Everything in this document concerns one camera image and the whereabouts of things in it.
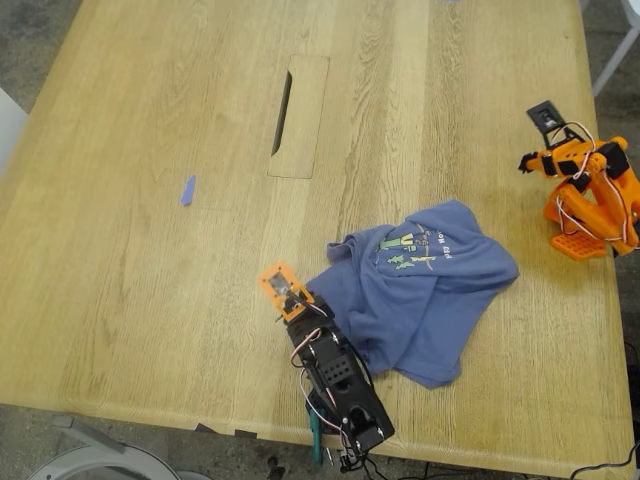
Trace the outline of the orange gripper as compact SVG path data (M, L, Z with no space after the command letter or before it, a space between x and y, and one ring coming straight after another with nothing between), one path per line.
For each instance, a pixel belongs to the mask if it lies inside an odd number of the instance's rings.
M540 153L534 151L523 155L518 170L522 173L540 171L546 177L589 175L589 158L598 146L598 141L586 142L579 139L546 142L545 149Z

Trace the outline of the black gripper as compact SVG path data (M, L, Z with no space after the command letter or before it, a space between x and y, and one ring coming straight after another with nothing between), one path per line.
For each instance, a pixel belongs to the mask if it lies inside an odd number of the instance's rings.
M310 299L304 294L288 294L283 308L287 331L313 331L316 328L324 328L334 317L321 296Z

